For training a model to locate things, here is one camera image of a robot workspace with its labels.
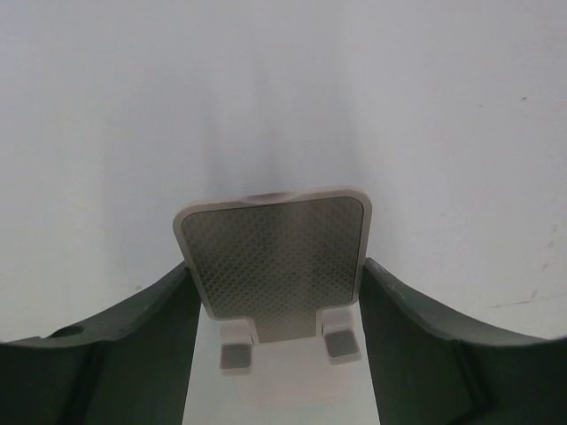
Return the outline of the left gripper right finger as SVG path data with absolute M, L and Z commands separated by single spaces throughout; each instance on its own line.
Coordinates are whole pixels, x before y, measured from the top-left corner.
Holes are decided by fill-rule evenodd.
M 414 290 L 373 259 L 361 321 L 383 424 L 564 424 L 566 340 L 498 328 Z

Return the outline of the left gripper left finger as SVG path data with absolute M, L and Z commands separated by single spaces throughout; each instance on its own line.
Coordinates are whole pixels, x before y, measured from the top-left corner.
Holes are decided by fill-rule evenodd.
M 179 265 L 47 337 L 1 345 L 3 424 L 180 424 L 200 298 Z

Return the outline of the white phone stand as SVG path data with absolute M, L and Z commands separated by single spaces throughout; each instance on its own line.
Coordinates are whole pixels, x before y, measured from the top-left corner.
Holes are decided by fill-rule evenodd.
M 221 339 L 219 369 L 253 406 L 344 396 L 372 204 L 335 187 L 200 202 L 176 214 L 184 263 Z

